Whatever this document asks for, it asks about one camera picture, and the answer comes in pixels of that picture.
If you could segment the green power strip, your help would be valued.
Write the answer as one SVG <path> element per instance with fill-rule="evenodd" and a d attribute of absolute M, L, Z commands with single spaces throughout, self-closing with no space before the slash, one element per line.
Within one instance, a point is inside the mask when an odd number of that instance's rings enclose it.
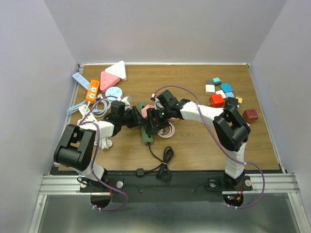
<path fill-rule="evenodd" d="M 140 110 L 140 112 L 141 112 L 142 108 L 146 105 L 147 105 L 147 103 L 143 102 L 143 101 L 138 103 L 138 109 Z M 146 133 L 145 124 L 141 125 L 140 127 L 141 127 L 141 135 L 142 135 L 143 143 L 144 144 L 153 143 L 153 141 L 154 141 L 153 136 Z"/>

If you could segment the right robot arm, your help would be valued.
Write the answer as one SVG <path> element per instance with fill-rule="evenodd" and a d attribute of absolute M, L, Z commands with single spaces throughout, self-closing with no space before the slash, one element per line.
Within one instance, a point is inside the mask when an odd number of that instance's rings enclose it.
<path fill-rule="evenodd" d="M 161 106 L 147 105 L 143 108 L 143 117 L 147 120 L 146 133 L 156 134 L 169 127 L 171 118 L 203 123 L 208 131 L 213 127 L 216 134 L 210 134 L 226 156 L 224 185 L 228 189 L 238 187 L 245 174 L 244 152 L 251 130 L 237 108 L 231 105 L 213 108 L 187 99 L 172 100 Z"/>

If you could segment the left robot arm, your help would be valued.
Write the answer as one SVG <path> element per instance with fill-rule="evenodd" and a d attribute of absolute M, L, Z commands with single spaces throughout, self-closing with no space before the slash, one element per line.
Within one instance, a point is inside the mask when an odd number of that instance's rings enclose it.
<path fill-rule="evenodd" d="M 92 160 L 95 140 L 115 136 L 122 126 L 133 128 L 144 123 L 146 119 L 135 106 L 126 110 L 125 105 L 118 102 L 116 106 L 112 106 L 110 113 L 97 123 L 88 122 L 84 128 L 74 124 L 67 125 L 53 159 L 91 180 L 91 185 L 97 191 L 104 191 L 108 187 L 106 170 Z"/>

